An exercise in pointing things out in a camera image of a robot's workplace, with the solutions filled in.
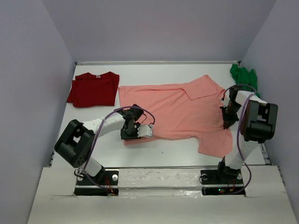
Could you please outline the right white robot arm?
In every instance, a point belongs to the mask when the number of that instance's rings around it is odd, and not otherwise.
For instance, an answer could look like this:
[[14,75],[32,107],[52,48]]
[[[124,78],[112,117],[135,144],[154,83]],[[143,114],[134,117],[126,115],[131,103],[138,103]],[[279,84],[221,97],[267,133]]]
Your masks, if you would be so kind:
[[229,92],[229,102],[221,107],[223,128],[228,129],[238,122],[238,129],[235,146],[215,171],[215,178],[221,183],[237,178],[251,152],[275,134],[278,105],[261,100],[253,87],[249,91],[245,86],[236,84],[225,90]]

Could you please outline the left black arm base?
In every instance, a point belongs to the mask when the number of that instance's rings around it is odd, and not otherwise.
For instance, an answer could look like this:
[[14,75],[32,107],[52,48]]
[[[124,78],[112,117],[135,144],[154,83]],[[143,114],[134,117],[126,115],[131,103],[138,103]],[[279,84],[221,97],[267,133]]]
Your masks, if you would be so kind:
[[100,180],[91,177],[92,181],[80,169],[74,171],[76,196],[118,196],[119,170],[106,169]]

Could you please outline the crumpled green t-shirt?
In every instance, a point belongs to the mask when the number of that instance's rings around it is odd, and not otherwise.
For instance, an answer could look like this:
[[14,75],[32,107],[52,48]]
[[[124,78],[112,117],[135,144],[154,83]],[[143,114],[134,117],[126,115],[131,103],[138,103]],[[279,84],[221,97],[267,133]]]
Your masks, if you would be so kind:
[[230,74],[236,84],[246,84],[253,87],[256,91],[258,90],[257,75],[253,69],[248,71],[245,67],[239,67],[237,64],[233,64],[230,69]]

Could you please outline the white foam block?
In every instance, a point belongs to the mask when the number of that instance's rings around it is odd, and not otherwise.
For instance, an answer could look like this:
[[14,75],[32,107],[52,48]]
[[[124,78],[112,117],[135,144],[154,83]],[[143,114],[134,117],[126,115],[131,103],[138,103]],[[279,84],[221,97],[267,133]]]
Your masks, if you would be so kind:
[[120,188],[200,189],[198,168],[128,168],[119,170]]

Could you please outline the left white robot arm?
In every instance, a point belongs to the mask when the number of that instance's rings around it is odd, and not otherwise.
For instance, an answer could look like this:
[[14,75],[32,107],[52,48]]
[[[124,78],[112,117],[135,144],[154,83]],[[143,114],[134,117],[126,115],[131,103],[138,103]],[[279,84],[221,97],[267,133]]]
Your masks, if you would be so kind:
[[92,158],[97,139],[112,131],[134,128],[143,114],[144,110],[134,104],[115,109],[99,119],[87,122],[74,119],[58,138],[54,150],[73,168],[83,170],[92,184],[99,184],[104,179],[105,168]]

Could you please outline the aluminium rear table rail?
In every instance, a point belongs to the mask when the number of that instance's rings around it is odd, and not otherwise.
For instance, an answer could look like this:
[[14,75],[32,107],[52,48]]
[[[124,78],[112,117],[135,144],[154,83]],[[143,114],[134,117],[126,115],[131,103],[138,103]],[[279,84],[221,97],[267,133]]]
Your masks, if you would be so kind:
[[96,65],[160,65],[160,64],[240,64],[241,61],[106,61],[75,62],[76,66]]

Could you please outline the pink polo shirt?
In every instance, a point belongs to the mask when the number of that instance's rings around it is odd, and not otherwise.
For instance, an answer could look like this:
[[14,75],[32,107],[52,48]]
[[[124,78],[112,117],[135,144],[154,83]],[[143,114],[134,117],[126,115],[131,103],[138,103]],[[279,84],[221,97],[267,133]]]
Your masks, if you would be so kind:
[[136,104],[154,115],[146,123],[155,122],[152,138],[124,140],[124,145],[198,138],[199,153],[224,157],[233,148],[232,133],[223,128],[224,91],[208,75],[183,84],[120,86],[120,105]]

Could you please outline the folded red t-shirt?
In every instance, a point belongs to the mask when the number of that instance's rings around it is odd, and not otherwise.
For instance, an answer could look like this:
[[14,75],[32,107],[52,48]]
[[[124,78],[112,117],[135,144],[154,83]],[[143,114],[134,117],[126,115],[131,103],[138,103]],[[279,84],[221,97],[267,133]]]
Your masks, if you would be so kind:
[[75,76],[66,102],[76,108],[114,106],[119,81],[120,76],[113,72]]

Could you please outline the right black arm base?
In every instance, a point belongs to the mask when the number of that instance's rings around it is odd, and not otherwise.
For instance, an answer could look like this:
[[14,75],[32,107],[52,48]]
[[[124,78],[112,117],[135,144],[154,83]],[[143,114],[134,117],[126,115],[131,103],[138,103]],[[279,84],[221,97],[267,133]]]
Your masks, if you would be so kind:
[[199,182],[204,196],[245,195],[241,170],[226,166],[225,159],[215,169],[202,169]]

